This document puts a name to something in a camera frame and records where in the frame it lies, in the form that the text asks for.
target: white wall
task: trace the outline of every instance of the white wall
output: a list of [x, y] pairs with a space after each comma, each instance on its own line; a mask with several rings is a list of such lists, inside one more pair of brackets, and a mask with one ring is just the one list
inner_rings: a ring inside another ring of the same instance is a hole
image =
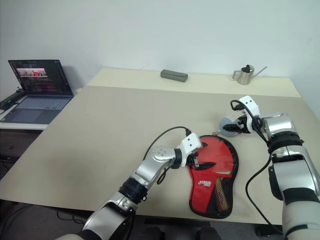
[[7, 60], [60, 59], [74, 88], [104, 67], [231, 74], [268, 65], [320, 118], [318, 0], [0, 0], [0, 98]]

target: laptop keyboard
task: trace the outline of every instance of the laptop keyboard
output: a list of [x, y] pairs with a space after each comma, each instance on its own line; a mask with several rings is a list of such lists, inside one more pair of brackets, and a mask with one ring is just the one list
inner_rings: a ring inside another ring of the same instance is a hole
[[27, 97], [16, 106], [16, 109], [62, 110], [69, 100], [68, 98]]

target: floor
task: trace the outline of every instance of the floor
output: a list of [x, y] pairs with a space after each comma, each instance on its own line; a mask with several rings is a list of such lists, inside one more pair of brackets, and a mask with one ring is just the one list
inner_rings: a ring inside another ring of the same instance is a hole
[[[62, 235], [78, 233], [82, 224], [73, 222], [72, 216], [44, 206], [31, 205], [5, 201], [1, 205], [1, 228], [6, 222], [5, 229], [0, 237], [1, 240], [54, 240]], [[137, 215], [130, 240], [138, 240], [139, 234], [148, 227], [159, 227], [166, 234], [166, 240], [194, 240], [196, 231], [200, 227], [155, 225], [146, 224], [149, 217]], [[83, 218], [75, 217], [76, 220], [85, 221]], [[223, 240], [261, 240], [256, 236], [253, 224], [231, 223], [222, 221], [210, 221], [211, 227], [215, 228]], [[264, 239], [281, 240], [280, 236], [264, 237]]]

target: beige tabletop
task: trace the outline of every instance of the beige tabletop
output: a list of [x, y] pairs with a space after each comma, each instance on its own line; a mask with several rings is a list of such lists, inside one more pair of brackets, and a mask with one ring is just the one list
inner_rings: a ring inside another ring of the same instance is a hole
[[[182, 125], [198, 135], [210, 134], [221, 118], [235, 116], [230, 101], [244, 95], [251, 95], [262, 113], [288, 112], [320, 170], [319, 121], [288, 78], [259, 77], [243, 86], [225, 75], [190, 74], [181, 83], [159, 74], [102, 69], [0, 181], [0, 198], [93, 211], [119, 189], [161, 132]], [[183, 137], [184, 131], [177, 129], [158, 142], [175, 147]], [[239, 170], [233, 211], [223, 221], [265, 223], [247, 199], [245, 184], [267, 161], [267, 147], [255, 134], [228, 140], [238, 152]], [[171, 169], [137, 213], [205, 219], [189, 208], [191, 186], [187, 168]], [[271, 193], [267, 171], [249, 192], [269, 220], [280, 224], [282, 202]]]

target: black power strip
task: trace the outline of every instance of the black power strip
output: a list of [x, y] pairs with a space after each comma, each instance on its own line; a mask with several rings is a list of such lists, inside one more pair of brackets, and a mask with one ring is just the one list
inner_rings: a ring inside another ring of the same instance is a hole
[[7, 110], [12, 105], [16, 104], [16, 101], [21, 99], [24, 95], [26, 95], [25, 91], [21, 88], [18, 89], [15, 93], [0, 102], [0, 109]]

